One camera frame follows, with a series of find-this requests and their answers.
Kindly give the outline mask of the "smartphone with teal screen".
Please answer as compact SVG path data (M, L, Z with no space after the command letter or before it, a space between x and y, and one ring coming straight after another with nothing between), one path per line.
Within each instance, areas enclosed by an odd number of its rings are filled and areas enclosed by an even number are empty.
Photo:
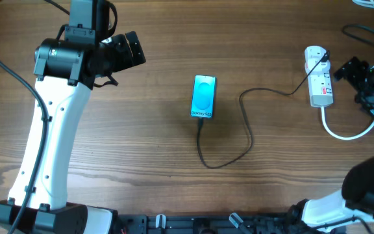
M190 116L211 119L216 96L216 77L196 75L193 82Z

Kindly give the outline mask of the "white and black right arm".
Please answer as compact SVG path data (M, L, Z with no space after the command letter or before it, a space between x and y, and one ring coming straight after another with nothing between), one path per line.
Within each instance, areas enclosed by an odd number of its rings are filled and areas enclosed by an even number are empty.
M374 65L356 57L334 72L357 91L355 101L374 117ZM291 206L284 225L286 233L330 233L356 222L374 222L374 157L354 166L340 190L316 200Z

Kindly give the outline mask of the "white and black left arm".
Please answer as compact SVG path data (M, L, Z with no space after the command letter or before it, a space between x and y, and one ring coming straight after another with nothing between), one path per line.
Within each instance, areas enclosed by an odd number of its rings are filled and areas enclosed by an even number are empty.
M0 200L0 226L9 233L124 233L113 209L70 203L71 151L83 110L98 77L145 62L135 32L116 34L109 1L73 1L69 21L34 54L36 103L19 174Z

